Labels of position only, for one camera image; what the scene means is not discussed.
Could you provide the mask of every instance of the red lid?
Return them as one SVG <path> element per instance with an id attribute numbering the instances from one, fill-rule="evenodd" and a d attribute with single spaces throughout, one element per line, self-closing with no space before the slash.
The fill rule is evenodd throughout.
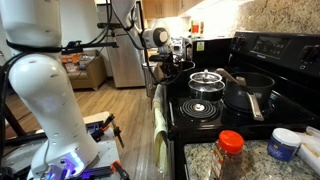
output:
<path id="1" fill-rule="evenodd" d="M 234 131 L 225 130 L 219 134 L 219 145 L 228 153 L 237 154 L 241 152 L 243 144 L 242 136 Z"/>

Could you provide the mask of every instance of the burner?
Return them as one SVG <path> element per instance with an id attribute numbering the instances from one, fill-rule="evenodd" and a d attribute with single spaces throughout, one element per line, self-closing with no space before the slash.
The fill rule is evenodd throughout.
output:
<path id="1" fill-rule="evenodd" d="M 252 111 L 249 109 L 240 109 L 240 108 L 236 108 L 234 106 L 232 106 L 230 103 L 228 103 L 227 101 L 223 101 L 223 103 L 225 104 L 225 106 L 228 107 L 229 111 L 234 111 L 236 114 L 247 114 L 247 115 L 252 115 Z M 262 115 L 269 115 L 271 112 L 274 111 L 274 105 L 271 103 L 271 101 L 268 101 L 268 104 L 261 109 L 261 113 Z"/>
<path id="2" fill-rule="evenodd" d="M 215 105 L 201 99 L 185 101 L 181 106 L 181 110 L 188 116 L 198 119 L 212 118 L 218 112 Z"/>

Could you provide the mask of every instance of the pan handle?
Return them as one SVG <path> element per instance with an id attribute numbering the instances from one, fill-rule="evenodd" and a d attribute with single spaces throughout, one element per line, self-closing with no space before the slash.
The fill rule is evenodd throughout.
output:
<path id="1" fill-rule="evenodd" d="M 239 84 L 238 81 L 237 81 L 235 78 L 233 78 L 233 77 L 232 77 L 225 69 L 223 69 L 223 68 L 218 68 L 218 69 L 216 70 L 216 73 L 220 74 L 221 76 L 225 77 L 226 79 L 228 79 L 228 80 L 231 81 L 231 82 L 234 82 L 234 83 Z"/>
<path id="2" fill-rule="evenodd" d="M 260 107 L 257 101 L 257 97 L 254 94 L 249 94 L 247 92 L 247 95 L 250 100 L 251 108 L 252 108 L 252 113 L 253 113 L 253 119 L 258 120 L 258 121 L 263 121 L 264 118 L 261 114 Z"/>

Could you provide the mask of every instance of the wooden floor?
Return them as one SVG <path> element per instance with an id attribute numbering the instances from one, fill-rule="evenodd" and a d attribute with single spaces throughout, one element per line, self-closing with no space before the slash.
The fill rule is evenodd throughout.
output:
<path id="1" fill-rule="evenodd" d="M 168 179 L 153 162 L 153 114 L 144 88 L 117 90 L 113 81 L 108 80 L 97 91 L 77 90 L 75 95 L 84 117 L 103 111 L 114 114 L 125 145 L 122 149 L 117 141 L 120 161 L 131 179 Z M 8 95 L 7 105 L 25 131 L 41 129 L 15 93 Z"/>

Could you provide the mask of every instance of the backsplash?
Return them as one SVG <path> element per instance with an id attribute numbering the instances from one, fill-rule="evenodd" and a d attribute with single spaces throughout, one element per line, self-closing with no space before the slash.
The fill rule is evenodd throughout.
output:
<path id="1" fill-rule="evenodd" d="M 320 1 L 255 0 L 239 8 L 236 29 L 316 34 L 319 14 Z"/>
<path id="2" fill-rule="evenodd" d="M 320 1 L 223 0 L 191 11 L 205 22 L 205 36 L 233 36 L 236 30 L 320 33 Z"/>

